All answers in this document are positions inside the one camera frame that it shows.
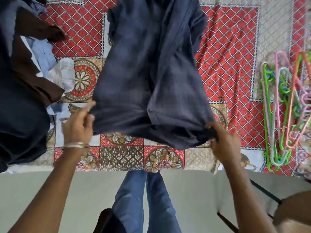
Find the person's left hand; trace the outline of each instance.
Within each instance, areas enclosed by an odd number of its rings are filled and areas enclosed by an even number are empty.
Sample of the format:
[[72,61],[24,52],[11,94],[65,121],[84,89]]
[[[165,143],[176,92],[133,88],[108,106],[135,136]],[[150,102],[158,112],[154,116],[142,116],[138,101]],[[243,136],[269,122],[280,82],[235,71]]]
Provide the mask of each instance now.
[[71,142],[83,142],[88,145],[93,136],[94,116],[89,114],[90,109],[96,105],[95,101],[87,104],[70,116],[66,122],[62,122],[64,133],[64,145]]

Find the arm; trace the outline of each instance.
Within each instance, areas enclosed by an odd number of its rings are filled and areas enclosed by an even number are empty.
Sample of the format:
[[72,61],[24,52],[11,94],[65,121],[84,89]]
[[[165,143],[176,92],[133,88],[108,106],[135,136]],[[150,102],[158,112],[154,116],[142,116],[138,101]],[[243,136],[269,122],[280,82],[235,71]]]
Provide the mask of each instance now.
[[[94,117],[88,111],[93,105],[72,114],[63,124],[64,144],[90,142]],[[54,170],[9,233],[58,232],[70,183],[83,152],[82,148],[64,149]]]
[[256,200],[249,179],[240,164],[241,141],[217,122],[209,124],[218,135],[218,142],[212,141],[213,154],[223,164],[232,190],[235,214],[239,232],[276,233],[271,220]]

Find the floor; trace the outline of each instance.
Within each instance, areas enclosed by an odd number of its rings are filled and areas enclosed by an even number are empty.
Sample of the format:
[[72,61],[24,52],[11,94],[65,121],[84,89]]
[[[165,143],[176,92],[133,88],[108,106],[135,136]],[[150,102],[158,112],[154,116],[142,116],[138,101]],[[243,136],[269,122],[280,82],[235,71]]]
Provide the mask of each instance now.
[[[232,195],[223,171],[215,176],[195,170],[164,170],[161,173],[183,232],[231,232],[216,215],[220,208],[224,216],[236,223]],[[99,213],[112,206],[114,195],[125,174],[126,172],[77,172],[72,181],[59,232],[93,232]],[[0,175],[0,233],[10,229],[48,175],[48,172]],[[249,177],[281,199],[296,192],[311,190],[311,184],[294,177],[255,172],[249,172]],[[260,192],[258,199],[273,214],[275,203]],[[144,211],[144,232],[147,232],[147,204]]]

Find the forearm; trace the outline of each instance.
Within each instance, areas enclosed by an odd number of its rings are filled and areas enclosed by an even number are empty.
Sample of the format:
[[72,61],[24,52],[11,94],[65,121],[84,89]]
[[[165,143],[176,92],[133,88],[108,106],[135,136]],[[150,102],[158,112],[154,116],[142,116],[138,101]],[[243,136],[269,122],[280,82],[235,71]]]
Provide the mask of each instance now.
[[276,233],[268,215],[258,204],[255,192],[241,165],[238,162],[224,164],[224,168],[232,189],[239,232],[248,233],[251,229],[253,233]]
[[64,151],[54,170],[9,233],[58,232],[70,183],[81,154],[81,149]]

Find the jeans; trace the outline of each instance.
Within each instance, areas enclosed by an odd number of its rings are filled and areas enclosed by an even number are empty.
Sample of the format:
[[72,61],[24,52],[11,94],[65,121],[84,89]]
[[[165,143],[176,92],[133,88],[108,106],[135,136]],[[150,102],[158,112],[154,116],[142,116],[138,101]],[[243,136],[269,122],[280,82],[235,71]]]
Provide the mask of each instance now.
[[127,233],[142,233],[144,224],[143,195],[146,184],[149,205],[148,233],[181,233],[176,211],[161,174],[144,170],[128,171],[112,210]]

